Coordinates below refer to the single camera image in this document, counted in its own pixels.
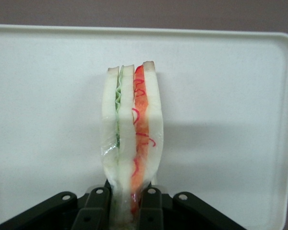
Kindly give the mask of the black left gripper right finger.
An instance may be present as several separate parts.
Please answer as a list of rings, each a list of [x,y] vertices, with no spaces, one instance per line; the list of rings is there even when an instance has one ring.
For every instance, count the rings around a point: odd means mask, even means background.
[[[159,189],[149,187],[142,192],[137,219],[137,230],[163,230],[162,194]]]

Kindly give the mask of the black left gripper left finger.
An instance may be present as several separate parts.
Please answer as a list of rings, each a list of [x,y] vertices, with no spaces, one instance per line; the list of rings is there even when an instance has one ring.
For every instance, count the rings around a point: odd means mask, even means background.
[[[75,218],[72,230],[108,230],[111,193],[106,187],[94,188]]]

